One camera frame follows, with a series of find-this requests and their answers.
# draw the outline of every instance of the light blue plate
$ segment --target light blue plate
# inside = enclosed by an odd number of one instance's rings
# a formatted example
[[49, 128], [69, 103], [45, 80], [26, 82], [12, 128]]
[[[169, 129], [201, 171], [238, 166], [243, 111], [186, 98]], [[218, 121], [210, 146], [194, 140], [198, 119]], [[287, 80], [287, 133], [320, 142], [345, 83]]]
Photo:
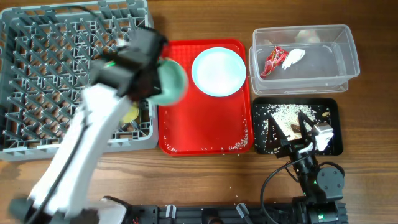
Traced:
[[192, 65], [195, 85], [210, 96], [229, 96], [237, 92], [246, 79], [242, 58], [224, 47], [213, 47], [200, 53]]

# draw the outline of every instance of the wooden tabletop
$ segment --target wooden tabletop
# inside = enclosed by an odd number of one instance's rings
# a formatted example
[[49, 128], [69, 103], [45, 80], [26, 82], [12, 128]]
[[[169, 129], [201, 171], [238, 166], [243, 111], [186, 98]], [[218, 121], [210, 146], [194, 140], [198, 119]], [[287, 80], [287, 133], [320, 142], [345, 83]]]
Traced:
[[[1, 1], [7, 7], [78, 2]], [[347, 24], [353, 33], [361, 74], [344, 93], [332, 97], [340, 110], [344, 152], [318, 157], [346, 172], [343, 201], [350, 223], [398, 223], [398, 2], [395, 1], [150, 1], [155, 27], [169, 39], [236, 38], [246, 51], [260, 27]], [[286, 159], [241, 155], [170, 157], [160, 149], [104, 155], [88, 194], [112, 195], [131, 204], [211, 205], [259, 203], [264, 179]], [[49, 160], [0, 162], [0, 223], [14, 223], [7, 206], [28, 194]], [[270, 202], [301, 195], [286, 172], [267, 187]]]

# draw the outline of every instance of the red plastic tray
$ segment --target red plastic tray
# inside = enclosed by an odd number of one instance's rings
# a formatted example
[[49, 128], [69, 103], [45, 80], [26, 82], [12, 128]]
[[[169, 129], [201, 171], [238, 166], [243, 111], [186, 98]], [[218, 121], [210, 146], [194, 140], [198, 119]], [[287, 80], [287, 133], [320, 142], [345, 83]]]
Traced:
[[191, 68], [204, 50], [225, 47], [246, 63], [244, 46], [235, 39], [176, 40], [169, 57], [186, 71], [189, 87], [176, 105], [159, 107], [159, 146], [172, 156], [242, 153], [253, 144], [253, 126], [248, 80], [236, 93], [213, 97], [194, 84]]

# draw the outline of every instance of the gray dish rack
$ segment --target gray dish rack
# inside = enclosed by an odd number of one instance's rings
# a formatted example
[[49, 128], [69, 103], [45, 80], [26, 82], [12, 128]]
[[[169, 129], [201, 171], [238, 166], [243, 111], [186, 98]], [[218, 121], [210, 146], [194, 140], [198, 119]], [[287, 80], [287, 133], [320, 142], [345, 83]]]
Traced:
[[[116, 39], [153, 27], [145, 0], [73, 3], [104, 18], [104, 26], [70, 4], [0, 13], [0, 159], [52, 157], [88, 83], [90, 60], [115, 51]], [[106, 152], [156, 147], [157, 107], [139, 103], [135, 123], [121, 124]]]

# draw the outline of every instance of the plastic container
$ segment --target plastic container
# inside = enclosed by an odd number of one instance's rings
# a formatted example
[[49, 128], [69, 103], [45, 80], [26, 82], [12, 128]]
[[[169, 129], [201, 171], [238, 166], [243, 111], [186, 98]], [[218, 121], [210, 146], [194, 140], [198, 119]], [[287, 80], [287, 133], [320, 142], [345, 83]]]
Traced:
[[242, 43], [235, 39], [175, 40], [169, 57], [186, 71], [185, 97], [175, 105], [159, 107], [159, 146], [171, 156], [243, 153], [253, 144], [250, 87], [246, 79], [232, 95], [214, 97], [192, 80], [192, 64], [204, 50], [224, 47], [245, 61]]
[[[105, 26], [85, 11], [104, 18]], [[145, 0], [109, 0], [5, 9], [0, 13], [0, 159], [52, 157], [80, 104], [79, 91], [99, 51], [114, 51], [118, 32], [153, 27]], [[106, 152], [156, 147], [157, 106], [139, 104], [136, 119], [110, 136]]]
[[[260, 78], [274, 47], [304, 57], [286, 70], [278, 66]], [[249, 54], [252, 88], [257, 95], [333, 93], [348, 89], [348, 80], [360, 73], [353, 36], [346, 25], [261, 28], [253, 32]]]

